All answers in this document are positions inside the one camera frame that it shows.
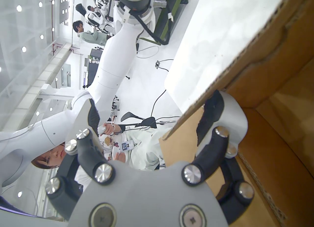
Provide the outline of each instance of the woman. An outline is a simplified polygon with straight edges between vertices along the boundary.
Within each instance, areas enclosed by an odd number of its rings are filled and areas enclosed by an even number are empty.
[[[113,146],[120,147],[120,153],[114,154],[113,160],[119,160],[127,163],[130,167],[138,170],[150,171],[154,170],[159,163],[163,161],[163,155],[159,145],[159,138],[162,137],[170,129],[153,129],[153,128],[126,128],[123,125],[104,124],[106,130],[99,137],[100,143],[104,148],[104,156],[111,159]],[[123,144],[128,147],[129,144],[134,148],[132,150],[123,150]],[[32,161],[32,164],[41,169],[53,169],[59,167],[64,156],[64,144],[45,152]],[[86,188],[92,179],[80,166],[75,176],[75,181],[82,184]]]

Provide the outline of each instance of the red pipe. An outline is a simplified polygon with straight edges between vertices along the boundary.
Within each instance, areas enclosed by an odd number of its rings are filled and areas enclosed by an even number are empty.
[[[53,18],[52,18],[52,15],[53,15],[53,4],[52,4],[52,1],[53,0],[51,0],[51,30],[52,30],[52,28],[53,28]],[[52,44],[52,53],[53,53],[53,55],[55,55],[55,49],[54,49],[54,44]]]

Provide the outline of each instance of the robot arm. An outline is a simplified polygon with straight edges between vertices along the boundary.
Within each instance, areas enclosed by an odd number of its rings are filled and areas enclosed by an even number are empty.
[[[72,128],[87,99],[93,98],[100,115],[100,124],[109,118],[112,100],[136,57],[136,40],[146,33],[129,11],[137,7],[137,14],[141,14],[143,23],[152,31],[155,28],[153,0],[124,1],[123,7],[117,2],[114,6],[117,34],[107,41],[88,91],[83,91],[72,100],[72,110],[56,114],[18,132],[0,133],[0,187],[15,181],[35,157],[75,136],[75,133],[68,133],[68,129]]]
[[[93,127],[83,130],[71,144],[66,142],[68,154],[57,175],[46,185],[50,202],[69,220],[69,227],[83,227],[86,221],[96,226],[101,217],[111,223],[108,226],[116,223],[117,226],[192,226],[189,221],[197,222],[195,226],[231,224],[250,205],[254,191],[244,181],[236,159],[227,158],[231,135],[227,127],[221,126],[225,112],[220,112],[218,103],[219,100],[212,97],[205,104],[203,123],[198,127],[198,132],[205,135],[198,134],[198,141],[207,145],[194,161],[180,161],[162,171],[138,171],[119,161],[107,161],[96,146]],[[230,105],[223,108],[227,114],[230,109],[234,110],[234,122],[241,119],[241,109]],[[212,128],[215,120],[217,126]],[[79,164],[92,180],[83,194],[73,181]],[[225,184],[215,197],[205,181],[218,167],[221,167]],[[134,212],[141,212],[141,217]]]

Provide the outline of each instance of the silver bolt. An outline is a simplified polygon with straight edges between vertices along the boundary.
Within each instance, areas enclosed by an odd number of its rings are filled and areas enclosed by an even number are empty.
[[[229,131],[224,126],[217,126],[215,128],[215,132],[216,132],[216,134],[218,134],[219,136],[221,136],[223,138],[226,138],[229,136]]]
[[[83,139],[90,133],[89,129],[84,129],[83,132],[80,132],[76,135],[77,139]]]
[[[66,151],[73,151],[76,148],[76,145],[77,145],[77,141],[75,139],[72,139],[68,141],[67,143],[65,143],[64,149]]]
[[[254,189],[248,182],[242,182],[239,186],[239,193],[247,199],[254,197]]]
[[[197,184],[201,181],[201,171],[195,165],[187,165],[183,170],[184,178],[191,184]]]
[[[46,193],[48,195],[54,194],[60,187],[60,180],[57,177],[53,177],[48,181],[45,186]]]
[[[228,148],[227,148],[227,153],[231,156],[236,155],[237,148],[233,144],[229,143]]]
[[[109,164],[104,163],[97,168],[95,172],[95,179],[99,183],[104,183],[110,179],[111,175],[112,167]]]
[[[103,203],[91,213],[91,227],[113,227],[117,222],[117,214],[112,205]]]
[[[195,204],[186,205],[180,212],[181,227],[205,227],[206,218],[201,210]]]
[[[201,227],[202,217],[194,209],[189,209],[183,215],[183,223],[186,227]]]

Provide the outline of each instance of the white robotic arm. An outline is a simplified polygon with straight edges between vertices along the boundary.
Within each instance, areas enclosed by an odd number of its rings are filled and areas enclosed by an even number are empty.
[[[139,4],[132,0],[131,4],[141,8],[139,14],[142,21],[154,31],[156,22],[153,0],[140,1]],[[117,34],[107,41],[92,85],[88,91],[74,97],[72,110],[58,113],[17,132],[0,132],[0,187],[15,181],[35,157],[67,139],[68,131],[73,128],[87,99],[93,98],[95,101],[101,118],[100,124],[107,121],[112,100],[136,56],[136,40],[140,36],[148,35],[143,26],[130,16],[131,8],[134,9],[134,6],[122,8],[118,2],[115,3],[114,21]]]

